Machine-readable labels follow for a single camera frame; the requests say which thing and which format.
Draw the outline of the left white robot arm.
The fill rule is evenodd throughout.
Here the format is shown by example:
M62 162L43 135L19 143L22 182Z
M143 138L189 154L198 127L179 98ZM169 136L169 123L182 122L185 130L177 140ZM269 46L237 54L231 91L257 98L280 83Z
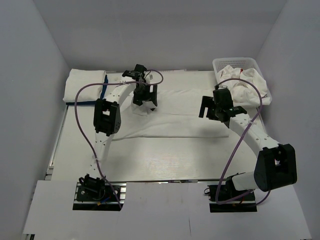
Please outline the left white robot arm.
M93 152L94 163L90 175L100 175L103 182L111 185L101 170L103 157L109 152L111 142L121 128L121 105L130 94L135 107L143 106L147 111L154 111L158 106L158 83L146 79L147 68L136 64L133 70L125 70L119 83L112 83L115 88L110 94L98 98L94 105L93 126L95 143L89 144Z

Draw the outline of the white robot print t shirt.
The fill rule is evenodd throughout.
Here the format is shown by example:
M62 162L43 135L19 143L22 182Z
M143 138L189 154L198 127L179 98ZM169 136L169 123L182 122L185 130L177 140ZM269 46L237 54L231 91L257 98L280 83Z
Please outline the white robot print t shirt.
M160 90L158 106L133 104L129 95L120 107L121 126L114 140L130 138L227 138L230 130L221 122L199 118L203 96L211 90Z

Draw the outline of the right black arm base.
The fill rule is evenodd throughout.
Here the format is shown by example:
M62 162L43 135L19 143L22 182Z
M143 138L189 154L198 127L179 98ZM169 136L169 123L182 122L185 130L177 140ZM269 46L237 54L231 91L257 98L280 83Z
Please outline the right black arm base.
M218 194L218 202L226 202L224 204L217 204L216 194L218 184L208 185L203 193L209 198L209 209L211 213L255 213L257 212L256 198L252 190L237 191L230 181L222 184Z

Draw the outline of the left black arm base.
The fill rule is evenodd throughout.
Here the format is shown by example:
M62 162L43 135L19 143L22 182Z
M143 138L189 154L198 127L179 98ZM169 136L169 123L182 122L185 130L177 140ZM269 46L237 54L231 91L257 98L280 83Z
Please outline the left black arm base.
M100 193L86 189L79 182L76 185L72 209L74 211L107 211L121 210L111 187L106 184Z

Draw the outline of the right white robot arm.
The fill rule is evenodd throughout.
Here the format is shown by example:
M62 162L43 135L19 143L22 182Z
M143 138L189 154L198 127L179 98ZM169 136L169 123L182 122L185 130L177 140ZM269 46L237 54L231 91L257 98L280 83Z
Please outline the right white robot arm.
M279 143L256 126L243 107L234 106L228 89L215 89L213 96L203 96L199 117L225 124L239 135L239 141L245 142L257 157L254 171L223 177L225 184L218 183L216 198L223 192L229 201L234 201L256 189L269 192L297 182L294 147Z

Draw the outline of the white red print t shirt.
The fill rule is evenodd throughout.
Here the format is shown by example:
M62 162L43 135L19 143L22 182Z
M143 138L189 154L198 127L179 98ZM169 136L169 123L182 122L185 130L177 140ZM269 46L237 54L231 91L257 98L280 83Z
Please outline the white red print t shirt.
M217 82L233 79L222 83L220 86L228 88L234 103L241 106L258 107L260 99L256 92L259 91L262 103L270 105L272 99L268 94L267 82L254 68L242 69L225 66L217 73Z

